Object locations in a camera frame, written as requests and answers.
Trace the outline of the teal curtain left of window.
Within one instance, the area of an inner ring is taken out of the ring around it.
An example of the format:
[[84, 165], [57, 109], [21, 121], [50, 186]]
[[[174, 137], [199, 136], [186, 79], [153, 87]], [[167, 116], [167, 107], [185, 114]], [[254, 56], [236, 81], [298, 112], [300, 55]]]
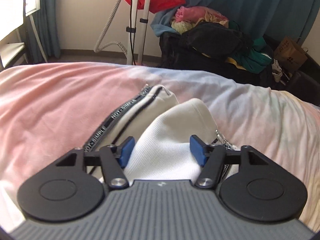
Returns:
[[56, 24], [56, 0], [40, 0], [40, 10], [32, 16], [44, 54], [59, 58], [61, 49]]

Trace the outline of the brown paper bag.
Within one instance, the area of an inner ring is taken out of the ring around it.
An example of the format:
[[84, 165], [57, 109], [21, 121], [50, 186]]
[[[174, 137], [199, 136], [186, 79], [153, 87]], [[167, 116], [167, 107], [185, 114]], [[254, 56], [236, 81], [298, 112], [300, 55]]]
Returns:
[[297, 71], [308, 59], [306, 51], [288, 36], [283, 38], [274, 51], [274, 58], [291, 73]]

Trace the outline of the white zip-up sweater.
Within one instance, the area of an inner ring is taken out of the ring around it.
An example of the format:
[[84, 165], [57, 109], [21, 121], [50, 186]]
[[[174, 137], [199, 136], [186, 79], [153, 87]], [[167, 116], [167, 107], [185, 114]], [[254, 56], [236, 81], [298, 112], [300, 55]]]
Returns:
[[156, 85], [145, 87], [115, 109], [85, 142], [84, 150], [97, 151], [134, 137], [135, 146], [124, 169], [129, 183], [134, 180], [195, 181], [201, 168], [190, 151], [192, 135], [207, 144], [238, 149], [220, 133], [200, 99], [179, 103], [173, 92]]

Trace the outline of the pile of clothes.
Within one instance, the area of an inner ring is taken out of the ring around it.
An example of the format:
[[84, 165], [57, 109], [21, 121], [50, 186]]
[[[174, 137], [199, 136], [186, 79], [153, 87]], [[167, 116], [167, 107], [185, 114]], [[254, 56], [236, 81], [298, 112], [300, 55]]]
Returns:
[[179, 7], [159, 12], [151, 27], [159, 37], [162, 68], [202, 70], [273, 89], [282, 86], [281, 68], [266, 40], [252, 38], [218, 11]]

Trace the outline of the pink pastel bed blanket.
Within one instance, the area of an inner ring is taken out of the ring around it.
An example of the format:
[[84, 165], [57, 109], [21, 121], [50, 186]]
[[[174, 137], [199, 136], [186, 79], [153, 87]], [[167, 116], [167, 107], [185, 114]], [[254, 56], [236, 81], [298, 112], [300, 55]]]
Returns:
[[189, 150], [195, 134], [210, 143], [220, 133], [235, 147], [251, 145], [299, 178], [308, 190], [300, 217], [319, 230], [319, 108], [289, 92], [202, 71], [108, 63], [49, 63], [1, 72], [1, 227], [24, 217], [19, 186], [67, 151], [82, 146], [104, 119], [146, 85], [160, 88], [127, 136], [136, 147], [125, 175], [195, 180]]

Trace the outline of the white garment steamer stand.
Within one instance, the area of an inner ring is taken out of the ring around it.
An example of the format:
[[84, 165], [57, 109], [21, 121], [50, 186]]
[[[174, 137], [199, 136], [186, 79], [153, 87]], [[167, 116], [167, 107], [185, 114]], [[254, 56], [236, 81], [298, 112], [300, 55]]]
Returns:
[[129, 26], [126, 31], [128, 34], [127, 39], [127, 56], [126, 63], [129, 65], [142, 65], [143, 63], [143, 55], [144, 55], [144, 47], [145, 47], [145, 38], [146, 31], [149, 21], [149, 9], [150, 9], [150, 1], [144, 0], [144, 7], [142, 17], [139, 19], [139, 24], [141, 26], [141, 32], [138, 39], [138, 57], [137, 61], [135, 61], [134, 51], [135, 51], [135, 36], [137, 33], [137, 17], [138, 17], [138, 2], [139, 0], [130, 0], [130, 18], [129, 18]]

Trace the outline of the white and black chair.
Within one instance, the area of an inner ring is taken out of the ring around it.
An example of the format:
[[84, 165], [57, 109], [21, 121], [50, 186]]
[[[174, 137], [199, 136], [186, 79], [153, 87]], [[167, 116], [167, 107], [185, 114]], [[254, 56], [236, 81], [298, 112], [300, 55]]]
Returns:
[[27, 17], [30, 18], [41, 55], [44, 61], [48, 62], [33, 18], [33, 14], [40, 9], [40, 0], [1, 0], [1, 40], [12, 32], [16, 32], [18, 37], [18, 42], [1, 45], [1, 71], [12, 67], [21, 57], [28, 61], [27, 48], [18, 31]]

